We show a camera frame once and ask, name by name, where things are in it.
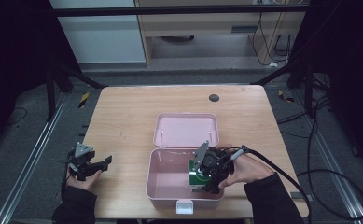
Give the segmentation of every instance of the hand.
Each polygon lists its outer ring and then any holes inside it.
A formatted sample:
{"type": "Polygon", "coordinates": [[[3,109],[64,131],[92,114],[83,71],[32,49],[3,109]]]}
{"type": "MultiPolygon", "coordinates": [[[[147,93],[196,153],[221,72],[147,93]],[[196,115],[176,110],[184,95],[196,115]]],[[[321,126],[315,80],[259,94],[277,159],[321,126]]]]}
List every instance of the hand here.
{"type": "MultiPolygon", "coordinates": [[[[231,148],[231,145],[218,145],[219,149],[231,148]]],[[[219,187],[224,189],[235,183],[252,183],[254,181],[273,175],[274,172],[260,161],[254,160],[246,154],[240,155],[234,162],[234,174],[219,183],[219,187]]]]}
{"type": "Polygon", "coordinates": [[[91,192],[91,187],[99,179],[102,170],[97,171],[94,175],[87,177],[85,181],[77,180],[74,176],[70,176],[68,172],[67,186],[71,186],[78,189],[84,189],[91,192]]]}

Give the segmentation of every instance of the white cabinet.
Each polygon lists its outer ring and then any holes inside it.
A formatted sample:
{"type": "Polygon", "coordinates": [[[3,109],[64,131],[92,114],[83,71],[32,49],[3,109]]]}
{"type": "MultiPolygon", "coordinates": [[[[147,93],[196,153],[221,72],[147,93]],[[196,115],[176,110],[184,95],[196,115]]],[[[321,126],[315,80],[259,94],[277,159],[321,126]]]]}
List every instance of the white cabinet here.
{"type": "MultiPolygon", "coordinates": [[[[50,2],[53,8],[134,7],[133,0],[50,2]]],[[[59,21],[82,69],[146,63],[136,16],[64,17],[59,21]]]]}

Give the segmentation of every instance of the wooden table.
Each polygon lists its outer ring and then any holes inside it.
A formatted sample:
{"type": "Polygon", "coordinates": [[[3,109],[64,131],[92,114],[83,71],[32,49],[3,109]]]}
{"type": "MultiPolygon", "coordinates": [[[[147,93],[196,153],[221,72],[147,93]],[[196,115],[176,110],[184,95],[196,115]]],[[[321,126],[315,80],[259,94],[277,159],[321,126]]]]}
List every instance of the wooden table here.
{"type": "MultiPolygon", "coordinates": [[[[220,143],[247,145],[296,179],[286,146],[260,86],[152,86],[103,89],[84,144],[93,146],[95,161],[109,155],[113,161],[95,185],[98,218],[247,218],[251,203],[243,184],[225,189],[216,210],[195,209],[194,215],[177,215],[175,209],[156,209],[146,194],[149,156],[160,113],[211,113],[216,115],[220,143]],[[217,94],[218,102],[209,95],[217,94]]],[[[283,179],[289,191],[297,191],[283,179]]],[[[295,201],[303,217],[303,201],[295,201]]]]}

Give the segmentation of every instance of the gray floor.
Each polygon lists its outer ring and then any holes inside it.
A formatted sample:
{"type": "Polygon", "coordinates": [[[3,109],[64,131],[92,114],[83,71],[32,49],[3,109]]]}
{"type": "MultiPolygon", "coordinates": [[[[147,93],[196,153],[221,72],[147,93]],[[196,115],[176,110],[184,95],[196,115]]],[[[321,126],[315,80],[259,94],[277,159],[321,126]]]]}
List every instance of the gray floor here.
{"type": "MultiPolygon", "coordinates": [[[[258,63],[246,36],[195,36],[195,39],[189,42],[182,39],[158,38],[149,68],[119,69],[114,72],[86,75],[110,86],[246,84],[266,77],[274,69],[258,63]]],[[[285,80],[286,76],[279,77],[265,88],[277,119],[301,112],[298,103],[286,102],[278,96],[279,89],[295,98],[302,92],[302,88],[288,91],[285,88],[285,80]]],[[[14,210],[13,221],[45,223],[50,220],[53,210],[60,202],[63,166],[59,161],[76,142],[83,140],[85,126],[90,122],[100,94],[99,90],[78,80],[72,81],[75,87],[72,93],[66,94],[64,110],[14,210]],[[77,108],[82,94],[86,91],[90,93],[86,105],[84,108],[77,108]]],[[[320,91],[314,93],[317,99],[321,95],[323,93],[320,91]]],[[[46,125],[45,86],[22,94],[17,107],[25,110],[15,109],[10,122],[22,119],[25,111],[26,116],[19,122],[6,126],[0,136],[0,209],[46,125]]],[[[300,118],[279,126],[297,173],[306,170],[307,139],[300,136],[308,136],[310,132],[307,120],[300,118]]],[[[350,176],[363,190],[363,158],[353,156],[347,136],[328,107],[318,112],[318,127],[342,172],[350,176]]],[[[312,143],[311,155],[312,168],[327,167],[316,141],[312,143]]],[[[299,181],[309,193],[306,177],[300,177],[299,181]]],[[[328,206],[348,215],[343,198],[330,175],[314,175],[313,182],[317,194],[328,206]]],[[[312,202],[312,208],[314,223],[354,223],[335,217],[317,201],[312,202]]]]}

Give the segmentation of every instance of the black cable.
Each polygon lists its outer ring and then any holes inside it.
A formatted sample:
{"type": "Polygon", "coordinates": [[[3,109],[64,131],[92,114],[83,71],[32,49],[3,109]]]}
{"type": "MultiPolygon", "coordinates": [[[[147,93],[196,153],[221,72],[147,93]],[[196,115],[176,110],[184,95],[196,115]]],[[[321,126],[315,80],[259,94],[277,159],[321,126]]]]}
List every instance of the black cable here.
{"type": "MultiPolygon", "coordinates": [[[[229,150],[229,149],[235,149],[235,148],[239,148],[239,147],[230,147],[230,148],[228,148],[228,150],[229,150]]],[[[213,168],[213,166],[215,166],[215,165],[216,165],[219,161],[221,161],[221,160],[225,159],[226,157],[228,157],[228,156],[229,156],[229,155],[231,155],[231,154],[234,154],[236,151],[233,151],[233,152],[231,152],[231,153],[225,154],[225,155],[223,155],[223,156],[221,156],[221,157],[217,158],[215,161],[213,161],[210,165],[208,165],[208,166],[207,166],[207,169],[211,170],[211,169],[213,168]]]]}
{"type": "Polygon", "coordinates": [[[305,44],[298,50],[298,51],[296,51],[294,54],[293,54],[293,58],[296,58],[296,57],[298,57],[298,56],[300,56],[299,54],[301,53],[301,52],[303,52],[303,50],[305,49],[305,48],[307,48],[307,46],[309,46],[309,43],[311,42],[311,41],[313,41],[314,40],[314,38],[315,38],[315,36],[318,34],[318,32],[320,32],[321,31],[321,29],[323,29],[323,27],[327,24],[327,22],[329,21],[329,19],[331,19],[332,18],[332,16],[335,14],[335,11],[338,9],[338,7],[339,7],[339,5],[341,4],[341,1],[342,0],[338,0],[338,3],[337,3],[337,5],[335,6],[335,8],[333,8],[333,10],[329,13],[329,15],[326,17],[326,19],[323,21],[323,23],[321,23],[320,24],[320,26],[315,30],[315,32],[312,34],[312,35],[310,35],[310,37],[309,37],[309,39],[305,42],[305,44]]]}
{"type": "MultiPolygon", "coordinates": [[[[253,42],[253,49],[254,49],[254,51],[255,51],[255,53],[256,53],[256,55],[257,55],[257,57],[258,57],[258,53],[257,53],[257,50],[256,50],[256,48],[255,48],[255,35],[256,35],[256,33],[257,33],[257,31],[258,31],[258,28],[260,29],[260,31],[261,31],[261,33],[262,33],[262,39],[263,39],[263,42],[265,43],[265,47],[266,47],[266,52],[267,52],[267,54],[268,54],[268,56],[273,60],[273,62],[274,63],[280,63],[280,62],[284,62],[285,60],[276,60],[276,59],[274,59],[273,57],[272,57],[272,55],[270,54],[270,52],[269,52],[269,46],[268,46],[268,43],[267,43],[267,41],[266,41],[266,38],[265,38],[265,35],[263,34],[263,29],[262,29],[262,12],[260,12],[259,13],[259,20],[258,20],[258,25],[257,25],[257,29],[256,29],[256,31],[254,32],[254,34],[253,34],[253,40],[252,40],[252,42],[253,42]]],[[[261,64],[261,65],[269,65],[269,63],[262,63],[260,60],[259,60],[259,58],[258,58],[258,62],[261,64]]]]}
{"type": "Polygon", "coordinates": [[[326,84],[326,86],[328,86],[329,87],[329,84],[327,83],[327,76],[326,75],[323,75],[323,78],[324,78],[324,83],[326,84]]]}
{"type": "Polygon", "coordinates": [[[356,183],[354,183],[353,181],[351,181],[351,179],[349,177],[346,177],[345,175],[342,175],[342,174],[339,174],[337,172],[334,172],[334,171],[331,171],[331,170],[328,170],[328,169],[318,169],[317,171],[313,170],[311,171],[311,164],[310,164],[310,157],[311,157],[311,144],[312,144],[312,139],[313,139],[313,136],[314,136],[314,129],[317,125],[317,110],[319,109],[319,106],[320,104],[324,104],[324,103],[327,103],[328,102],[328,99],[322,103],[318,103],[319,101],[317,101],[317,104],[316,106],[314,107],[314,113],[313,113],[313,119],[314,119],[314,123],[313,123],[313,127],[312,127],[312,130],[310,132],[310,135],[309,135],[309,140],[308,140],[308,147],[307,147],[307,168],[306,168],[306,172],[302,173],[302,174],[307,174],[308,176],[308,183],[309,183],[309,187],[312,191],[312,194],[314,195],[315,199],[324,207],[326,208],[330,213],[332,213],[333,215],[337,216],[337,217],[340,217],[340,218],[343,218],[343,219],[346,219],[346,220],[350,220],[350,221],[356,221],[356,220],[360,220],[363,218],[363,215],[360,216],[360,217],[347,217],[347,216],[344,216],[336,211],[334,211],[333,209],[329,208],[327,205],[325,205],[321,200],[320,198],[317,196],[315,190],[314,190],[314,186],[313,186],[313,182],[312,182],[312,176],[311,176],[311,173],[313,172],[330,172],[330,173],[333,173],[335,175],[340,175],[341,177],[347,179],[349,181],[350,184],[352,184],[362,195],[363,197],[363,192],[361,190],[361,188],[358,187],[358,185],[356,183]]]}
{"type": "Polygon", "coordinates": [[[239,147],[228,147],[228,148],[225,148],[224,150],[225,151],[229,151],[231,149],[240,149],[239,147]]]}
{"type": "Polygon", "coordinates": [[[298,137],[298,138],[309,138],[309,136],[300,136],[300,135],[296,135],[296,134],[293,134],[293,133],[286,133],[286,132],[283,132],[283,131],[280,131],[280,133],[288,134],[288,135],[298,137]]]}
{"type": "Polygon", "coordinates": [[[277,40],[276,40],[276,44],[274,45],[274,52],[276,53],[276,55],[281,56],[281,57],[286,57],[287,58],[290,56],[290,51],[291,51],[291,35],[288,35],[287,38],[287,42],[286,42],[286,49],[277,49],[278,43],[281,39],[282,35],[277,36],[277,40]]]}
{"type": "MultiPolygon", "coordinates": [[[[328,100],[326,100],[326,101],[324,101],[324,102],[322,102],[322,103],[318,104],[318,105],[316,106],[316,109],[321,109],[321,107],[322,107],[322,106],[325,106],[325,104],[326,104],[326,103],[328,103],[328,100]]],[[[301,118],[301,117],[303,117],[304,115],[308,114],[308,112],[313,112],[313,113],[314,113],[314,111],[302,111],[302,112],[300,112],[300,113],[298,113],[298,114],[294,114],[294,115],[291,115],[291,116],[285,117],[285,118],[283,118],[283,119],[279,119],[279,120],[277,120],[277,124],[284,124],[284,123],[288,123],[288,122],[290,122],[290,121],[292,121],[292,120],[295,120],[295,119],[301,118]]]]}
{"type": "Polygon", "coordinates": [[[70,157],[72,157],[74,153],[75,153],[75,150],[74,149],[72,149],[71,151],[69,151],[67,153],[67,158],[64,160],[65,163],[64,163],[63,182],[62,182],[62,185],[61,185],[62,199],[63,199],[63,196],[65,194],[65,187],[66,187],[66,184],[67,184],[67,180],[70,177],[70,175],[67,177],[68,164],[70,163],[70,157]]]}
{"type": "Polygon", "coordinates": [[[291,57],[291,35],[288,35],[288,40],[286,43],[286,63],[289,61],[289,57],[291,57]]]}
{"type": "Polygon", "coordinates": [[[315,75],[313,75],[313,81],[314,81],[314,85],[322,90],[322,91],[329,91],[329,85],[327,84],[327,81],[322,81],[320,80],[318,77],[316,77],[315,75]]]}
{"type": "Polygon", "coordinates": [[[282,175],[283,177],[285,177],[289,182],[291,182],[295,188],[297,188],[297,190],[300,192],[300,194],[303,196],[303,200],[306,202],[306,205],[308,207],[309,210],[309,214],[307,216],[308,218],[308,223],[312,223],[312,207],[310,205],[309,199],[305,193],[305,191],[303,190],[303,188],[298,184],[297,181],[295,181],[291,176],[289,176],[286,172],[284,172],[280,167],[278,167],[276,164],[274,164],[272,161],[270,161],[269,159],[267,159],[266,157],[264,157],[262,154],[260,154],[259,152],[257,152],[254,149],[249,148],[247,153],[251,153],[254,156],[260,158],[261,160],[263,160],[264,162],[266,162],[268,165],[270,165],[274,170],[276,170],[280,175],[282,175]]]}
{"type": "Polygon", "coordinates": [[[17,110],[17,109],[23,110],[24,111],[24,115],[21,117],[21,119],[18,119],[16,121],[13,121],[13,122],[10,122],[10,123],[7,123],[7,125],[13,125],[13,124],[19,123],[23,119],[26,118],[26,116],[27,116],[27,109],[26,108],[23,108],[23,107],[15,107],[14,111],[17,110]]]}

